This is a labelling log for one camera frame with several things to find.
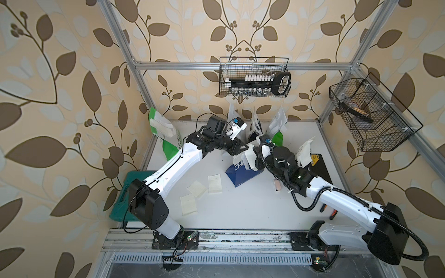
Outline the large green white bag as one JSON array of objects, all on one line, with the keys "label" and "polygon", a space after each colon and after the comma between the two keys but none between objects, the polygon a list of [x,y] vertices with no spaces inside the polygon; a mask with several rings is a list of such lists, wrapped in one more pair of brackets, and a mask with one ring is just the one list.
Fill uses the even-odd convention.
[{"label": "large green white bag", "polygon": [[152,134],[162,140],[162,151],[169,161],[181,149],[181,134],[171,121],[154,107],[149,109],[148,119]]}]

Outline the pink stapler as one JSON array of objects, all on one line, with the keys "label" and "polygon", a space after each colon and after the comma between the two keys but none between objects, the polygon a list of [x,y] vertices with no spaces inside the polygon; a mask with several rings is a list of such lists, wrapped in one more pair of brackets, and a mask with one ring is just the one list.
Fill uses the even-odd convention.
[{"label": "pink stapler", "polygon": [[277,192],[281,191],[281,189],[282,189],[282,184],[281,184],[281,182],[280,182],[279,180],[275,180],[275,181],[274,181],[274,186],[275,186],[275,190],[276,190]]}]

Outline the small blue paper bag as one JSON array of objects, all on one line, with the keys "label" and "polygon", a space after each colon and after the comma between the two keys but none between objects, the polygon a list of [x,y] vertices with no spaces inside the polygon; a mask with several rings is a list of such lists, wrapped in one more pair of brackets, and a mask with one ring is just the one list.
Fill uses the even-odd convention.
[{"label": "small blue paper bag", "polygon": [[233,164],[226,170],[226,175],[237,188],[252,178],[261,174],[263,170],[252,170],[244,153],[234,156]]}]

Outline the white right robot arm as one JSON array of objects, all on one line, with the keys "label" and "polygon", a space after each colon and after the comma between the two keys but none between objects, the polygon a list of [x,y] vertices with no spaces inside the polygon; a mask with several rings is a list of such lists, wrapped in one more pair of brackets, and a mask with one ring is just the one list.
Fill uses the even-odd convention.
[{"label": "white right robot arm", "polygon": [[257,169],[267,169],[290,194],[303,212],[323,203],[346,215],[358,225],[329,227],[317,221],[308,233],[314,246],[350,246],[370,251],[381,261],[399,265],[410,256],[404,253],[409,238],[417,236],[407,227],[401,209],[392,203],[380,205],[330,184],[306,167],[300,167],[295,155],[286,147],[276,147],[266,137],[259,145],[250,145],[247,153],[254,157]]}]

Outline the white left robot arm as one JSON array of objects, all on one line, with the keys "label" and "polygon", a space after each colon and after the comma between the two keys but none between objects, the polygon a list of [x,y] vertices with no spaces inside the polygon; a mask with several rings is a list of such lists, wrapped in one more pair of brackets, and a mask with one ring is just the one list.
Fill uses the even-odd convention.
[{"label": "white left robot arm", "polygon": [[131,213],[146,227],[167,238],[177,240],[183,227],[169,216],[165,198],[193,165],[208,153],[222,149],[235,156],[248,149],[237,135],[247,128],[240,117],[226,121],[212,116],[207,124],[188,135],[178,153],[154,174],[140,181],[135,179],[128,187],[129,204],[126,213]]}]

